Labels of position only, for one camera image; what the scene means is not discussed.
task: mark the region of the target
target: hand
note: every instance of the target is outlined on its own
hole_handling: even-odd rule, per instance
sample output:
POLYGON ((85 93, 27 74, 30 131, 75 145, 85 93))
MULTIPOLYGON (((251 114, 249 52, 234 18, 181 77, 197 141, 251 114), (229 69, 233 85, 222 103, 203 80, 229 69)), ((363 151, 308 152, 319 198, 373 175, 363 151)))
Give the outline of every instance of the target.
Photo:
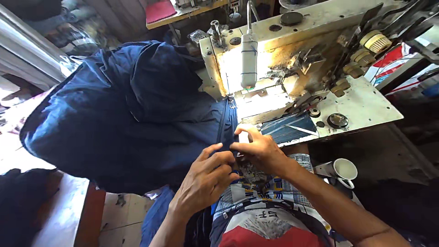
POLYGON ((296 166, 297 161, 288 158, 277 146, 271 135, 262 135, 256 127, 250 124, 239 124, 235 134, 248 133, 250 143, 234 142, 230 149, 246 155, 252 163, 267 174, 284 176, 296 166))
POLYGON ((238 174, 231 173, 232 168, 228 165, 228 162, 235 162, 232 152, 214 153, 209 158, 222 146, 218 143, 203 149, 175 193, 168 212, 189 220, 196 212, 214 204, 227 186, 239 179, 238 174))

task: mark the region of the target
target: white mug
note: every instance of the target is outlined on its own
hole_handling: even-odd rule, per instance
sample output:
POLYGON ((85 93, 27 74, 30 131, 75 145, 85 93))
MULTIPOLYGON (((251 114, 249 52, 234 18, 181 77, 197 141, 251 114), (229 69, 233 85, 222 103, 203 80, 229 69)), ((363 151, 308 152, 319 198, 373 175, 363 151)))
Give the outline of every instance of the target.
POLYGON ((353 189, 354 184, 352 180, 357 177, 358 170, 350 160, 341 158, 314 167, 314 173, 336 178, 341 184, 346 186, 346 188, 353 189))

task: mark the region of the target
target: blue jacket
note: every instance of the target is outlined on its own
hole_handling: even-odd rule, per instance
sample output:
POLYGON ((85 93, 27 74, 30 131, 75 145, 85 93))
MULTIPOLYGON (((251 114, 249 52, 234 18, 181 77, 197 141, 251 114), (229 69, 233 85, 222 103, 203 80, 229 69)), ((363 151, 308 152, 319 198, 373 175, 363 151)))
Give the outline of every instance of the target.
POLYGON ((198 88, 187 51, 158 41, 101 50, 28 117, 23 146, 112 193, 179 185, 203 148, 234 141, 236 109, 198 88))

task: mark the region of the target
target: sewing machine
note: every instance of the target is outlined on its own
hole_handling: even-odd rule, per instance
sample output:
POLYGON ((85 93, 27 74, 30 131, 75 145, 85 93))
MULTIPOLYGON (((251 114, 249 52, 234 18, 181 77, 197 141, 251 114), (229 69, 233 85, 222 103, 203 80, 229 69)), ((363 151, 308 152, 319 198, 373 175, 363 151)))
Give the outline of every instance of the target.
POLYGON ((316 134, 281 145, 402 119, 362 75, 431 27, 419 14, 423 3, 329 0, 262 21, 249 4, 247 26, 200 40, 210 77, 202 89, 233 98, 241 123, 309 114, 316 134))

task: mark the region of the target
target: mug handle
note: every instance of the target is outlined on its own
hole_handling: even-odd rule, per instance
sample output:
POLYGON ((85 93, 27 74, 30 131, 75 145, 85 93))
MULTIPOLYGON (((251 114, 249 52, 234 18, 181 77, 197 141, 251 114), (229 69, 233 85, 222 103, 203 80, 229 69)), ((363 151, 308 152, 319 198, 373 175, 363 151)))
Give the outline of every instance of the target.
POLYGON ((338 181, 339 181, 340 183, 342 183, 342 185, 344 185, 346 188, 348 188, 348 189, 353 189, 353 188, 354 188, 354 183, 352 183, 351 180, 346 180, 346 181, 348 182, 348 184, 349 184, 349 185, 347 185, 347 184, 345 183, 345 181, 344 181, 342 178, 337 178, 337 179, 338 179, 338 181))

